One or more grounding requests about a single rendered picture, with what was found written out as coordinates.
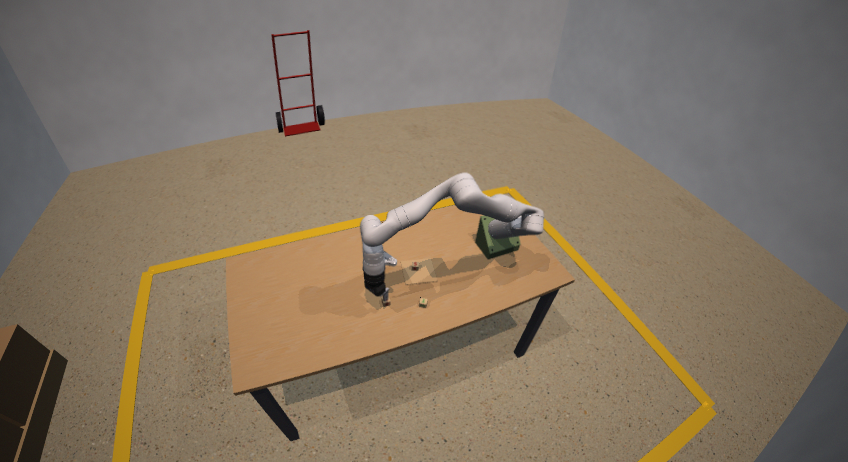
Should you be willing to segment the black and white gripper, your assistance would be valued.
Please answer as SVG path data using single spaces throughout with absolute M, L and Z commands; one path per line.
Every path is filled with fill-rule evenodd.
M 364 272 L 365 288 L 372 292 L 375 296 L 381 297 L 383 295 L 384 302 L 389 299 L 387 292 L 389 291 L 389 288 L 386 288 L 384 283 L 386 265 L 396 266 L 397 259 L 384 251 L 384 259 L 381 263 L 376 265 L 370 265 L 363 260 L 362 267 Z

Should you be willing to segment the beige flat mat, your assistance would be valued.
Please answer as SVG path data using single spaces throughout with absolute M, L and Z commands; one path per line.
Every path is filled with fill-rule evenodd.
M 419 262 L 419 270 L 412 270 L 412 262 Z M 431 258 L 401 261 L 406 285 L 438 282 Z

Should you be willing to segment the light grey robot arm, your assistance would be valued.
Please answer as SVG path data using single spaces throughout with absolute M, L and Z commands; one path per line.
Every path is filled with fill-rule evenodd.
M 363 260 L 370 265 L 381 263 L 384 259 L 383 243 L 399 231 L 420 222 L 440 200 L 449 196 L 461 211 L 494 218 L 488 231 L 495 239 L 543 232 L 544 212 L 541 209 L 504 194 L 491 198 L 480 190 L 472 175 L 460 173 L 419 198 L 389 211 L 382 224 L 374 215 L 365 216 L 360 222 Z

